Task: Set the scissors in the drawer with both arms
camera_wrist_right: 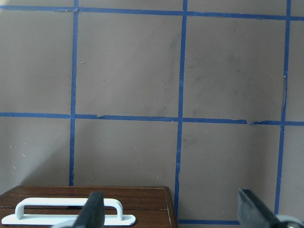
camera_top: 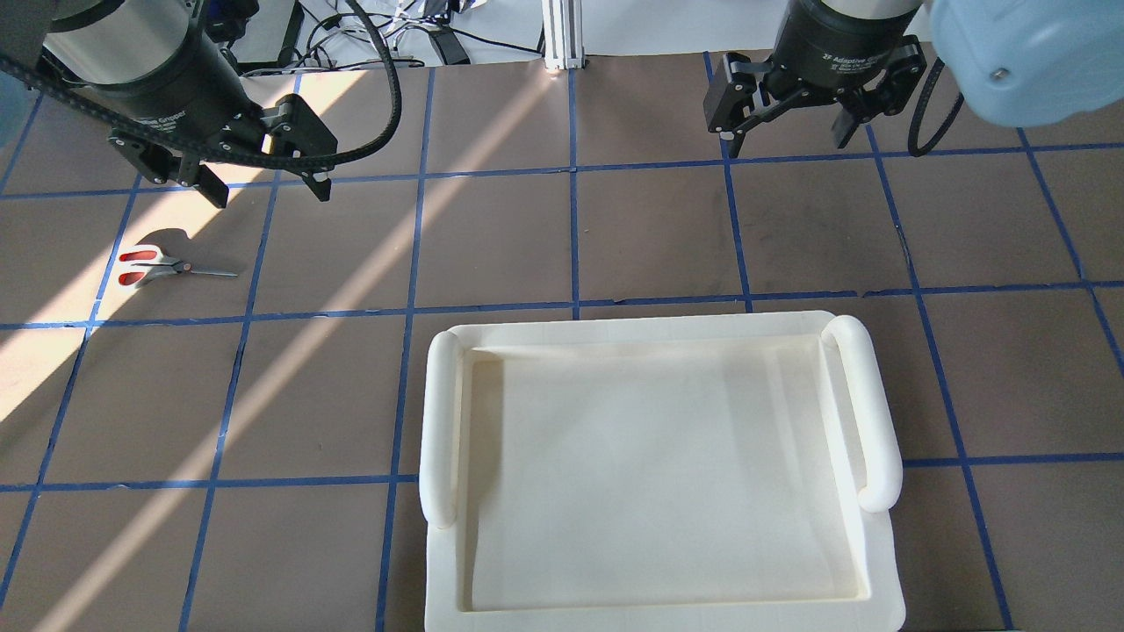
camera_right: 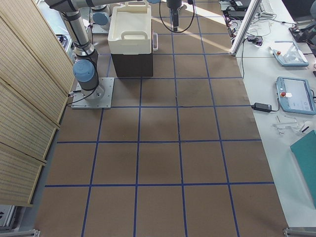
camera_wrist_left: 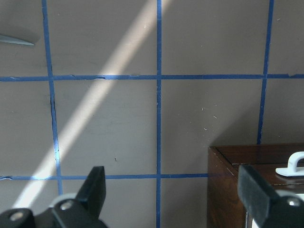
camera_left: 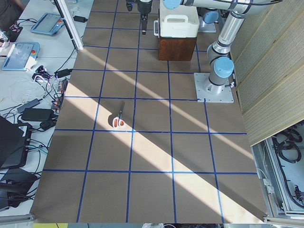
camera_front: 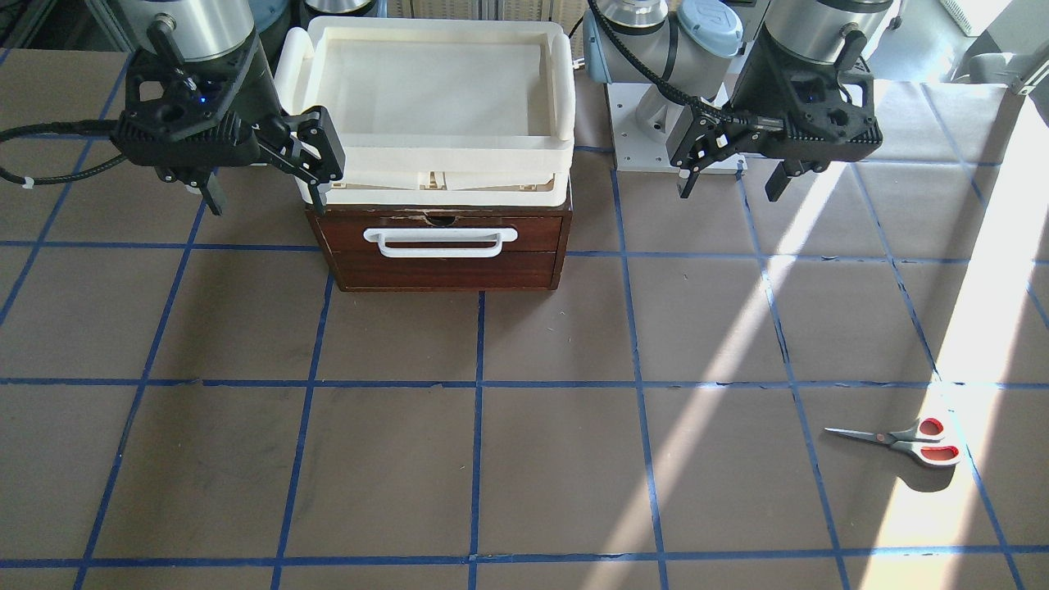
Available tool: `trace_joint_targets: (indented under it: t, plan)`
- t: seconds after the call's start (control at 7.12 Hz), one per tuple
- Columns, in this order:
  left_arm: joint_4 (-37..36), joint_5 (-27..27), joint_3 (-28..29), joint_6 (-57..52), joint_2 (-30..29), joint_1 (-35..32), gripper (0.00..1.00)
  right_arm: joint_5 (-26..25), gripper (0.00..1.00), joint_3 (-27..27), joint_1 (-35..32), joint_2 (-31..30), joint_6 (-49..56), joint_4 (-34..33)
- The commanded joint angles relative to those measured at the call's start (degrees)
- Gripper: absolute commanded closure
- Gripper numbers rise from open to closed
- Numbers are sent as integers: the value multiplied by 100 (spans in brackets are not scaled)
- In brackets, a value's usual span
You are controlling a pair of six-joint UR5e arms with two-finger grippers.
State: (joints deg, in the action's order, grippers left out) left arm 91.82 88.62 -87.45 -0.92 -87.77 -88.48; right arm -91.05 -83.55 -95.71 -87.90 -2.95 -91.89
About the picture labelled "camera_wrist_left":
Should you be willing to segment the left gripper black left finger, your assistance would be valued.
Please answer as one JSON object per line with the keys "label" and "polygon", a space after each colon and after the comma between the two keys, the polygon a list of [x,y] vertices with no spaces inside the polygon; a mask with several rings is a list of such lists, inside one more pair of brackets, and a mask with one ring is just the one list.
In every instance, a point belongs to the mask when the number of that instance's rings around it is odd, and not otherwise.
{"label": "left gripper black left finger", "polygon": [[74,197],[58,201],[52,208],[60,228],[105,228],[99,219],[106,196],[105,169],[95,166]]}

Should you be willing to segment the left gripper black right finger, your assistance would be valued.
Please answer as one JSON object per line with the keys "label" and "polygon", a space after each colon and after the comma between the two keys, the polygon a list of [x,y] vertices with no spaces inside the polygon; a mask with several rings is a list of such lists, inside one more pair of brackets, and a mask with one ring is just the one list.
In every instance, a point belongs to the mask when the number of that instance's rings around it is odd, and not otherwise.
{"label": "left gripper black right finger", "polygon": [[300,195],[275,190],[250,165],[238,169],[238,197],[259,228],[304,226],[304,200]]}

